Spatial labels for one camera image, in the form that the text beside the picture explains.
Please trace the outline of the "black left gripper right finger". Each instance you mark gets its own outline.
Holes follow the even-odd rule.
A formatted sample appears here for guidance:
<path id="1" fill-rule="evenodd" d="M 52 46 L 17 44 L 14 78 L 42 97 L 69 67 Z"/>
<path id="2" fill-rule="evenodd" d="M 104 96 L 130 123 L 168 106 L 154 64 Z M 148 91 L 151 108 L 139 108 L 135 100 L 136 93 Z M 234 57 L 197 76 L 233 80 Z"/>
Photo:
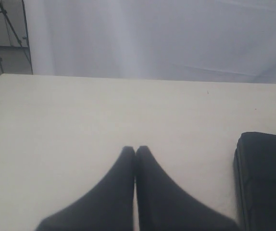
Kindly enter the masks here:
<path id="1" fill-rule="evenodd" d="M 162 169 L 148 146 L 136 151 L 136 190 L 142 231 L 238 231 L 234 220 L 199 202 Z"/>

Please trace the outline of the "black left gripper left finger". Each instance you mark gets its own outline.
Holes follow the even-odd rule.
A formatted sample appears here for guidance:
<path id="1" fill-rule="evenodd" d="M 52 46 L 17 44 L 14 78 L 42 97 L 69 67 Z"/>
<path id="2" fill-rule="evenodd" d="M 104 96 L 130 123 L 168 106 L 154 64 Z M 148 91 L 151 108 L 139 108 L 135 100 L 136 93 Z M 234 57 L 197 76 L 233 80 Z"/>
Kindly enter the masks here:
<path id="1" fill-rule="evenodd" d="M 38 231 L 132 231 L 135 151 L 125 146 L 107 174 L 83 197 L 43 219 Z"/>

